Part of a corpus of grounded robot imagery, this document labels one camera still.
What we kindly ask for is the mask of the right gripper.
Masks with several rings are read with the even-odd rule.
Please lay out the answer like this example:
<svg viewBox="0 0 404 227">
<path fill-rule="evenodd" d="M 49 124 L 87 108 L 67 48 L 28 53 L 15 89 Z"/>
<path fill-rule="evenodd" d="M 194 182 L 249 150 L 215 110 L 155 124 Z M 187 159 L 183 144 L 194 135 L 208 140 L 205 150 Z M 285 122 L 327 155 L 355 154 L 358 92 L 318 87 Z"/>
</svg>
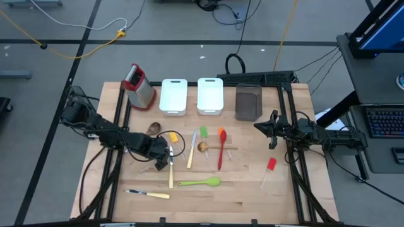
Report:
<svg viewBox="0 0 404 227">
<path fill-rule="evenodd" d="M 287 137 L 290 134 L 291 125 L 284 116 L 278 116 L 278 111 L 272 111 L 269 122 L 255 123 L 254 127 L 266 137 L 271 138 L 269 149 L 275 149 L 278 137 Z"/>
</svg>

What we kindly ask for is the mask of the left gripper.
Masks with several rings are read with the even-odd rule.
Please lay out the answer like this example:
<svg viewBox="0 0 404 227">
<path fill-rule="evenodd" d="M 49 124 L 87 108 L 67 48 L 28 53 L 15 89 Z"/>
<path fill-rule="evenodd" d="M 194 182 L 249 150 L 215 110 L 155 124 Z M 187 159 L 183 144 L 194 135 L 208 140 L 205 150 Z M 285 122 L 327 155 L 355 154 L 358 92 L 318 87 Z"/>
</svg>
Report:
<svg viewBox="0 0 404 227">
<path fill-rule="evenodd" d="M 155 168 L 158 171 L 163 170 L 169 164 L 170 155 L 167 146 L 168 143 L 162 136 L 151 137 L 144 135 L 143 156 L 147 161 L 157 160 Z"/>
</svg>

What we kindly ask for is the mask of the cream-handled knife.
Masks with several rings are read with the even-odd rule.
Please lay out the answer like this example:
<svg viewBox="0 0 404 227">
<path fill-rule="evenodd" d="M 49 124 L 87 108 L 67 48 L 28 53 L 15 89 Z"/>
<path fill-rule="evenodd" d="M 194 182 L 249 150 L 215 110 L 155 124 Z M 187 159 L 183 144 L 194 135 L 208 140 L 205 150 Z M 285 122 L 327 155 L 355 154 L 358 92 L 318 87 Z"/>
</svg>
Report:
<svg viewBox="0 0 404 227">
<path fill-rule="evenodd" d="M 134 190 L 134 189 L 127 189 L 127 190 L 125 190 L 125 192 L 126 192 L 126 193 L 129 193 L 129 194 L 147 195 L 147 196 L 150 196 L 150 197 L 156 197 L 156 198 L 160 198 L 160 199 L 170 199 L 170 195 L 169 195 L 169 194 L 154 193 L 154 192 L 145 192 L 145 191 Z"/>
<path fill-rule="evenodd" d="M 169 189 L 174 188 L 174 171 L 173 171 L 173 165 L 174 165 L 174 150 L 173 147 L 170 146 L 169 148 Z"/>
<path fill-rule="evenodd" d="M 191 141 L 191 149 L 190 149 L 189 158 L 188 158 L 188 161 L 187 161 L 187 169 L 191 169 L 191 167 L 192 167 L 193 154 L 194 154 L 194 148 L 195 148 L 197 135 L 198 135 L 198 129 L 195 129 L 194 132 L 193 132 L 193 138 L 192 138 L 192 141 Z"/>
</svg>

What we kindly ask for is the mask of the yellow spatula clear handle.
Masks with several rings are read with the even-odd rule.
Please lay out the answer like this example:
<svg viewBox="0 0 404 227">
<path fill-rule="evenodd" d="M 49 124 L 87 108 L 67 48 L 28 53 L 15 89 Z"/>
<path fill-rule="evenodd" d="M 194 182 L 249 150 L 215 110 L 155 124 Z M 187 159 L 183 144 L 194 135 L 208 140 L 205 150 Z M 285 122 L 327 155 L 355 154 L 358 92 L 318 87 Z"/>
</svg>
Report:
<svg viewBox="0 0 404 227">
<path fill-rule="evenodd" d="M 174 132 L 169 132 L 170 140 L 172 144 L 174 144 L 176 148 L 176 154 L 179 154 L 182 151 L 182 146 L 180 145 L 179 139 L 177 137 L 177 134 Z"/>
</svg>

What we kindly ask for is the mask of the red spatula clear handle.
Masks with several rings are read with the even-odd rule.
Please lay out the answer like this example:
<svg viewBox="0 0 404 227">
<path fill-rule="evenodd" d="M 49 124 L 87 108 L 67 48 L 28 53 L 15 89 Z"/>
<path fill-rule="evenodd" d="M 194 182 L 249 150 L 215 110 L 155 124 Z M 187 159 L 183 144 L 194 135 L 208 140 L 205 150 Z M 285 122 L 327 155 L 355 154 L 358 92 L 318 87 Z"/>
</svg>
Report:
<svg viewBox="0 0 404 227">
<path fill-rule="evenodd" d="M 269 159 L 268 164 L 266 166 L 265 175 L 264 175 L 264 177 L 263 177 L 263 179 L 261 181 L 261 184 L 259 186 L 259 191 L 263 191 L 266 179 L 267 179 L 269 173 L 275 169 L 276 163 L 277 163 L 277 160 L 275 158 L 270 158 Z"/>
</svg>

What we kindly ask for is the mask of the dark wooden spoon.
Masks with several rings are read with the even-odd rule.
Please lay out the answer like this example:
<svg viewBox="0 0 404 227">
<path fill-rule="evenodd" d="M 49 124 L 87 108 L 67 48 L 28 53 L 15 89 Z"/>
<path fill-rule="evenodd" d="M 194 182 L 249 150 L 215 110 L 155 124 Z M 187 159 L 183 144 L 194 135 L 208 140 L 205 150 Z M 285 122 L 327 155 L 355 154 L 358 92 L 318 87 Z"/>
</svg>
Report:
<svg viewBox="0 0 404 227">
<path fill-rule="evenodd" d="M 148 136 L 154 136 L 157 135 L 161 132 L 162 127 L 160 125 L 160 123 L 158 122 L 153 122 L 150 124 L 150 126 L 148 127 L 147 131 L 146 131 L 146 135 Z"/>
</svg>

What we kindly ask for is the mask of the light wooden spoon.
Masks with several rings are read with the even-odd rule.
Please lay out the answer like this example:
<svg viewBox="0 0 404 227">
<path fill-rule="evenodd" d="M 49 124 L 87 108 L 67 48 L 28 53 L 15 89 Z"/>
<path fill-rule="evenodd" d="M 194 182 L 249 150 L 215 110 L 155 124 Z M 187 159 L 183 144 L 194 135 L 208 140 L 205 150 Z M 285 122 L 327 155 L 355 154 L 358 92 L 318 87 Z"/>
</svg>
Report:
<svg viewBox="0 0 404 227">
<path fill-rule="evenodd" d="M 200 142 L 198 145 L 197 145 L 197 149 L 198 149 L 198 151 L 200 151 L 200 152 L 205 152 L 205 151 L 208 151 L 209 149 L 229 149 L 229 150 L 231 150 L 231 149 L 233 149 L 233 150 L 235 150 L 235 149 L 237 149 L 237 148 L 234 148 L 234 147 L 228 147 L 228 146 L 209 146 L 207 143 L 205 143 L 205 142 Z"/>
</svg>

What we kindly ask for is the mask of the red silicone spoon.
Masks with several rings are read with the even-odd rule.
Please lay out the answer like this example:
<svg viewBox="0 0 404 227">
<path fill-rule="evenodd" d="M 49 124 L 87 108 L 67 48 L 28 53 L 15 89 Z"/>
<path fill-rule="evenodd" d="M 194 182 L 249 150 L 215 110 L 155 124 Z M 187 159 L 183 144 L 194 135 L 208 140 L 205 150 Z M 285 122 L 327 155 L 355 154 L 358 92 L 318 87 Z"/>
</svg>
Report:
<svg viewBox="0 0 404 227">
<path fill-rule="evenodd" d="M 218 170 L 221 170 L 222 168 L 222 161 L 223 161 L 223 148 L 224 148 L 224 144 L 227 138 L 227 133 L 225 132 L 225 130 L 221 130 L 220 131 L 220 142 L 221 142 L 221 146 L 220 146 L 220 154 L 219 154 L 219 159 L 218 159 Z"/>
</svg>

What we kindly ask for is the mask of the green spatula clear handle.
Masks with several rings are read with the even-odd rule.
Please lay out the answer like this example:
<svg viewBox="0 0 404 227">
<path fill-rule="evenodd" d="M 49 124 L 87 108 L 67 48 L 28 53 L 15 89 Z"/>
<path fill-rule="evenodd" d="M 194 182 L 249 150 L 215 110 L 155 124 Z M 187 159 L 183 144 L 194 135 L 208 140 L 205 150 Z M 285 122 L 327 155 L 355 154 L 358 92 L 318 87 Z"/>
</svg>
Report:
<svg viewBox="0 0 404 227">
<path fill-rule="evenodd" d="M 207 128 L 205 126 L 201 126 L 199 129 L 200 129 L 200 135 L 201 135 L 202 142 L 206 143 L 206 140 L 208 138 Z M 205 158 L 208 160 L 209 159 L 208 151 L 205 151 L 203 153 L 205 155 Z"/>
</svg>

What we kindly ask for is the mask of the green silicone spoon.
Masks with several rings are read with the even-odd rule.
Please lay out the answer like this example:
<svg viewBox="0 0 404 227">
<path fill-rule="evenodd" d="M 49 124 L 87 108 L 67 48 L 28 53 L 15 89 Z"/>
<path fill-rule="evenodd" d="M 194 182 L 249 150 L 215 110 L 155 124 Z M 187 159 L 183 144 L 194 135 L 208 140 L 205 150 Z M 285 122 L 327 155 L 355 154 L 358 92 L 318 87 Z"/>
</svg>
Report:
<svg viewBox="0 0 404 227">
<path fill-rule="evenodd" d="M 220 184 L 221 180 L 218 177 L 210 177 L 206 180 L 182 181 L 178 183 L 179 186 L 208 185 L 210 187 L 218 187 Z"/>
</svg>

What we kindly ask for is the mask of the grey translucent plastic bin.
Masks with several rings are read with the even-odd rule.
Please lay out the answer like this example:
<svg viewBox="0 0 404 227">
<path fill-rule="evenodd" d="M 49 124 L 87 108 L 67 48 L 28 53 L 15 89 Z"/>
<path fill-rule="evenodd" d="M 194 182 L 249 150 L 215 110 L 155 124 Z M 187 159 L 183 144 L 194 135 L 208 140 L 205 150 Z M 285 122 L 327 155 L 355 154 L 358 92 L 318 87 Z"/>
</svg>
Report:
<svg viewBox="0 0 404 227">
<path fill-rule="evenodd" d="M 239 83 L 236 86 L 235 119 L 255 122 L 262 114 L 262 88 L 260 85 Z"/>
</svg>

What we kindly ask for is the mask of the white plastic bin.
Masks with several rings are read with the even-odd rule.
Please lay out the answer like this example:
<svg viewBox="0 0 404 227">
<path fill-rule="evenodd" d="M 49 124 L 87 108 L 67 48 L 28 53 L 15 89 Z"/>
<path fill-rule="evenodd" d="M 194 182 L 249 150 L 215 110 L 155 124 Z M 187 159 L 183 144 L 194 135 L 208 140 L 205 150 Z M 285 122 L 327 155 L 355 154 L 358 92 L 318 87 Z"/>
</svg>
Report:
<svg viewBox="0 0 404 227">
<path fill-rule="evenodd" d="M 199 78 L 197 109 L 200 115 L 220 115 L 224 108 L 223 80 Z"/>
<path fill-rule="evenodd" d="M 164 79 L 160 92 L 159 109 L 166 116 L 184 116 L 187 107 L 187 81 Z"/>
</svg>

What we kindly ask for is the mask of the black mesh control box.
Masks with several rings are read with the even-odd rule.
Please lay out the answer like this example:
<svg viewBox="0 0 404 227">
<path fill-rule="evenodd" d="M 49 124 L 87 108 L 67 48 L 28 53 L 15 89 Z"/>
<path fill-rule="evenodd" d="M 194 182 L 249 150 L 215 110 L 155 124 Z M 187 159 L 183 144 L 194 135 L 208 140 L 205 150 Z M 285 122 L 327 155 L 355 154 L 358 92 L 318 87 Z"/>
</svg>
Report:
<svg viewBox="0 0 404 227">
<path fill-rule="evenodd" d="M 79 102 L 84 103 L 85 105 L 89 106 L 91 109 L 95 109 L 91 100 L 98 101 L 98 98 L 87 96 L 80 86 L 70 86 L 69 93 L 68 93 L 68 100 L 69 101 L 79 101 Z"/>
</svg>

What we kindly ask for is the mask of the grey desk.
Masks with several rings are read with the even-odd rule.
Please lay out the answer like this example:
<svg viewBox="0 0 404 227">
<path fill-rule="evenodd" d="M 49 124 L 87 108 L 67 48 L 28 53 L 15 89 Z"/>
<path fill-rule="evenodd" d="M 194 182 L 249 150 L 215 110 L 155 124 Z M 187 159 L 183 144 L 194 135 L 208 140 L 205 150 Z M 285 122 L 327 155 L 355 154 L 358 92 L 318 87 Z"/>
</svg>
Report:
<svg viewBox="0 0 404 227">
<path fill-rule="evenodd" d="M 404 54 L 382 53 L 374 59 L 356 59 L 348 46 L 346 35 L 336 37 L 354 91 L 359 99 L 349 112 L 355 126 L 367 139 L 364 151 L 369 169 L 373 173 L 404 174 L 404 164 L 395 160 L 393 149 L 404 148 L 404 136 L 376 137 L 371 135 L 368 110 L 399 112 L 404 119 L 404 91 L 396 78 L 404 73 Z"/>
</svg>

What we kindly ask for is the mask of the grey table foot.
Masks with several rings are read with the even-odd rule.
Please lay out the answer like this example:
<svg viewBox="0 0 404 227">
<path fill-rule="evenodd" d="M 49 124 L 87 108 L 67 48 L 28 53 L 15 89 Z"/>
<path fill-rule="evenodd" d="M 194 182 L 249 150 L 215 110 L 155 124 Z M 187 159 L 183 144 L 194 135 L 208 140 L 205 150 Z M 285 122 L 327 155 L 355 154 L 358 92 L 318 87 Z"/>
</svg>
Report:
<svg viewBox="0 0 404 227">
<path fill-rule="evenodd" d="M 62 6 L 63 3 L 61 0 L 0 0 L 0 3 L 6 4 L 9 7 L 15 7 L 17 5 L 42 5 L 42 4 L 55 4 L 57 6 Z"/>
<path fill-rule="evenodd" d="M 0 79 L 31 79 L 32 74 L 30 71 L 4 71 L 0 70 Z"/>
</svg>

